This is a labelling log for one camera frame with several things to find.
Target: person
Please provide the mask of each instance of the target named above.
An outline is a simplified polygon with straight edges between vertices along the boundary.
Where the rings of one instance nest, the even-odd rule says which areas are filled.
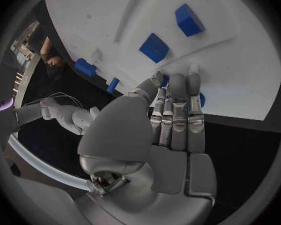
[[[54,80],[60,79],[65,71],[66,62],[52,46],[48,37],[45,38],[40,49],[40,57],[46,64],[49,78]]]

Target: white pipe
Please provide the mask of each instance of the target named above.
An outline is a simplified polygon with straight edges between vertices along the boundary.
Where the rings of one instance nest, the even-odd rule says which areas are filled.
[[[92,192],[92,189],[88,185],[88,180],[70,175],[48,165],[28,151],[13,133],[9,136],[8,143],[18,155],[41,173],[68,186]]]

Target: wire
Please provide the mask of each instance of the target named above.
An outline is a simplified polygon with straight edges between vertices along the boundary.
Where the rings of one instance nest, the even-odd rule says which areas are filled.
[[[70,96],[70,95],[68,95],[68,94],[66,94],[64,92],[55,92],[55,93],[53,93],[53,94],[51,94],[51,95],[49,95],[47,97],[42,97],[42,98],[38,98],[38,99],[36,99],[34,101],[30,101],[30,102],[26,103],[24,106],[28,106],[28,105],[31,105],[31,104],[38,103],[38,102],[40,102],[41,100],[43,100],[45,98],[52,98],[52,99],[54,99],[54,98],[69,98],[69,99],[71,99],[75,103],[76,106],[78,106],[78,107],[83,109],[83,106],[82,106],[81,102],[77,98],[75,98],[73,96]]]

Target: purple light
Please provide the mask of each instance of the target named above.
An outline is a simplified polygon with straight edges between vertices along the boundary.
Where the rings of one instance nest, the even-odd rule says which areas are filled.
[[[8,103],[0,106],[0,111],[10,108],[13,104],[14,104],[14,99],[11,98],[11,100]]]

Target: white surface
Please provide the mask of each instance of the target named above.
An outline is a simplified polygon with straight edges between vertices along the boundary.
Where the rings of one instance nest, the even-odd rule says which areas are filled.
[[[62,172],[34,156],[20,143],[14,134],[10,135],[8,143],[27,163],[48,177],[77,189],[91,190],[87,180]]]
[[[46,0],[71,58],[95,62],[98,74],[127,93],[155,70],[187,74],[198,64],[205,114],[263,120],[281,82],[278,53],[261,22],[240,0]],[[175,10],[187,3],[206,30],[186,37]],[[139,51],[155,33],[168,46],[152,62]]]

